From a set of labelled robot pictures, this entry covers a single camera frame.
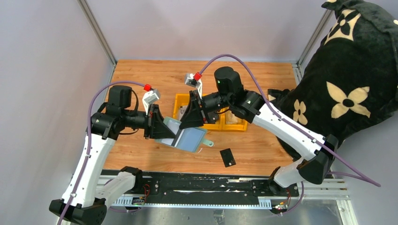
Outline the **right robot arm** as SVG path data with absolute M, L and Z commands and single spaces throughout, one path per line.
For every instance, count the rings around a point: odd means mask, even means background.
M 217 92 L 204 96 L 201 78 L 199 73 L 185 75 L 184 84 L 195 90 L 189 92 L 190 100 L 180 119 L 180 129 L 213 124 L 215 119 L 210 115 L 227 108 L 236 117 L 273 133 L 300 155 L 297 161 L 279 166 L 271 173 L 267 186 L 273 194 L 302 181 L 315 185 L 323 183 L 335 158 L 337 138 L 310 131 L 284 115 L 258 92 L 246 90 L 239 73 L 231 67 L 215 70 Z

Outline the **silver magnetic stripe card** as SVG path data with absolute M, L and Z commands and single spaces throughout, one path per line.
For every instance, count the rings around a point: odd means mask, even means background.
M 170 146 L 176 147 L 178 145 L 178 143 L 180 142 L 180 139 L 182 138 L 183 133 L 184 133 L 184 129 L 179 129 L 176 133 L 175 138 L 171 142 Z

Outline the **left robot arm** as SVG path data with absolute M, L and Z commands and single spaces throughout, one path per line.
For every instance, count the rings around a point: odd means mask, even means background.
M 175 137 L 164 124 L 156 104 L 160 98 L 158 90 L 144 85 L 145 109 L 139 111 L 130 109 L 131 98 L 136 95 L 130 82 L 115 82 L 107 89 L 107 102 L 97 112 L 88 112 L 85 144 L 71 182 L 62 197 L 50 203 L 49 210 L 59 217 L 59 224 L 68 221 L 78 225 L 100 225 L 110 206 L 126 192 L 148 197 L 151 187 L 143 180 L 143 172 L 130 166 L 121 169 L 102 188 L 97 188 L 106 158 L 125 128 L 143 130 L 146 139 Z

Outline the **black credit card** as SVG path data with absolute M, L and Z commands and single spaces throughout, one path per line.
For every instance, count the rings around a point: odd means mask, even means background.
M 221 150 L 220 155 L 221 155 L 221 158 L 222 158 L 222 161 L 223 161 L 223 164 L 225 167 L 231 167 L 231 166 L 236 165 L 236 161 L 234 159 L 234 156 L 233 156 L 230 148 Z

